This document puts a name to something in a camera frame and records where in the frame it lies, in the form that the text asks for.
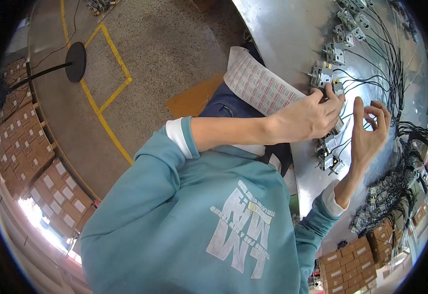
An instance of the round black base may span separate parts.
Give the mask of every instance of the round black base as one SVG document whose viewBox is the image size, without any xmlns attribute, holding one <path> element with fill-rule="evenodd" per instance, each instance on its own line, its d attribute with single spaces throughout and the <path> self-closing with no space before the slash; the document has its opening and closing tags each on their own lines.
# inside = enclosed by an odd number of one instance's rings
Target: round black base
<svg viewBox="0 0 428 294">
<path fill-rule="evenodd" d="M 85 74 L 86 50 L 82 42 L 75 42 L 70 46 L 65 63 L 72 62 L 72 65 L 65 67 L 67 78 L 72 83 L 78 83 Z"/>
</svg>

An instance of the metal tabletop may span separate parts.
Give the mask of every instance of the metal tabletop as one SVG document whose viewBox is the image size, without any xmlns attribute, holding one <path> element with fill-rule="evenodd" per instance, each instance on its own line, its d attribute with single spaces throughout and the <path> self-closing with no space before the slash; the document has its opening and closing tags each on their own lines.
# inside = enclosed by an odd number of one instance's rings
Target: metal tabletop
<svg viewBox="0 0 428 294">
<path fill-rule="evenodd" d="M 232 0 L 246 27 L 250 31 L 255 45 L 263 58 L 265 65 L 290 85 L 308 94 L 310 77 L 314 63 L 322 64 L 325 53 L 322 47 L 333 41 L 336 35 L 333 28 L 340 24 L 337 17 L 339 6 L 331 0 Z M 387 1 L 375 0 L 374 9 L 384 21 L 392 39 L 402 49 L 403 61 L 408 76 L 408 90 L 405 92 L 405 108 L 401 121 L 411 121 L 417 126 L 428 125 L 428 56 L 423 38 L 420 33 L 415 42 L 411 35 L 402 28 L 401 16 L 388 5 Z M 371 27 L 382 35 L 381 28 L 370 18 Z M 378 37 L 371 30 L 364 30 L 378 41 Z M 358 53 L 386 72 L 385 61 L 364 42 L 355 39 L 356 46 L 350 50 Z M 346 52 L 346 65 L 333 65 L 332 69 L 341 68 L 358 79 L 367 79 L 380 71 L 359 56 Z M 340 81 L 346 80 L 346 74 L 335 72 L 334 77 Z M 385 81 L 379 81 L 388 88 Z M 357 82 L 348 82 L 345 87 L 357 85 Z M 383 91 L 373 85 L 362 85 L 346 94 L 346 104 L 341 117 L 353 111 L 354 97 L 360 96 L 364 106 L 371 100 L 383 100 Z M 345 142 L 351 138 L 353 116 L 344 120 L 345 127 L 337 136 L 337 141 Z M 352 197 L 349 207 L 334 225 L 331 232 L 323 240 L 321 250 L 317 256 L 327 254 L 336 249 L 336 244 L 346 239 L 351 241 L 357 236 L 349 230 L 351 216 L 356 209 L 363 205 L 366 199 L 366 186 L 379 179 L 385 172 L 387 162 L 393 152 L 395 129 L 392 128 L 384 149 L 372 162 L 356 193 Z M 317 166 L 317 140 L 291 144 L 294 170 L 296 174 L 297 190 L 299 195 L 299 209 L 301 217 L 307 215 L 312 207 L 312 201 L 322 190 L 337 178 L 342 179 L 349 170 L 351 162 L 351 144 L 341 153 L 340 159 L 346 167 L 339 175 L 328 175 L 329 170 L 322 171 Z M 342 147 L 334 150 L 338 155 Z"/>
</svg>

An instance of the forearm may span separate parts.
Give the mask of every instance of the forearm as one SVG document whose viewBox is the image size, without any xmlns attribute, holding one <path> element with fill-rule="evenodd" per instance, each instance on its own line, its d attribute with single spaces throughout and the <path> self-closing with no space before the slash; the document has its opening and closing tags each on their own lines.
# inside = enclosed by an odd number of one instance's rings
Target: forearm
<svg viewBox="0 0 428 294">
<path fill-rule="evenodd" d="M 227 144 L 276 144 L 268 118 L 192 118 L 191 132 L 199 152 Z"/>
</svg>

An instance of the white sleeve cuff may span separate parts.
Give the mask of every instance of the white sleeve cuff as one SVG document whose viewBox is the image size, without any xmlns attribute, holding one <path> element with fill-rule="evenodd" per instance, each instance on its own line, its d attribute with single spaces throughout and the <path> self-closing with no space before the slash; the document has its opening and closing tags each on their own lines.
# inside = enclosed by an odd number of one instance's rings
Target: white sleeve cuff
<svg viewBox="0 0 428 294">
<path fill-rule="evenodd" d="M 333 217 L 339 217 L 349 206 L 346 206 L 345 209 L 343 209 L 341 206 L 339 206 L 336 203 L 335 200 L 335 186 L 338 185 L 340 180 L 333 180 L 328 187 L 325 188 L 322 192 L 322 200 L 323 204 L 325 205 L 325 208 L 327 209 L 328 213 Z"/>
<path fill-rule="evenodd" d="M 175 144 L 178 145 L 179 149 L 182 151 L 183 155 L 187 159 L 193 159 L 193 155 L 186 144 L 186 140 L 183 135 L 182 130 L 182 118 L 179 118 L 174 121 L 167 121 L 165 124 L 166 135 L 170 138 Z"/>
</svg>

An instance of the floor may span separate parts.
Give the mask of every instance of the floor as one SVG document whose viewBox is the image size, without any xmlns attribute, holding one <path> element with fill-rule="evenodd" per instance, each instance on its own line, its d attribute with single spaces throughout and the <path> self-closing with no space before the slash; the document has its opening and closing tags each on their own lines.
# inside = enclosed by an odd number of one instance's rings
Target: floor
<svg viewBox="0 0 428 294">
<path fill-rule="evenodd" d="M 122 0 L 104 18 L 93 16 L 84 0 L 36 3 L 29 32 L 33 73 L 63 63 L 66 49 L 43 58 L 69 38 L 86 44 L 83 82 L 72 84 L 58 70 L 34 87 L 60 150 L 96 198 L 104 198 L 152 132 L 171 119 L 168 99 L 226 70 L 229 48 L 243 31 L 229 0 L 205 13 L 187 0 Z"/>
</svg>

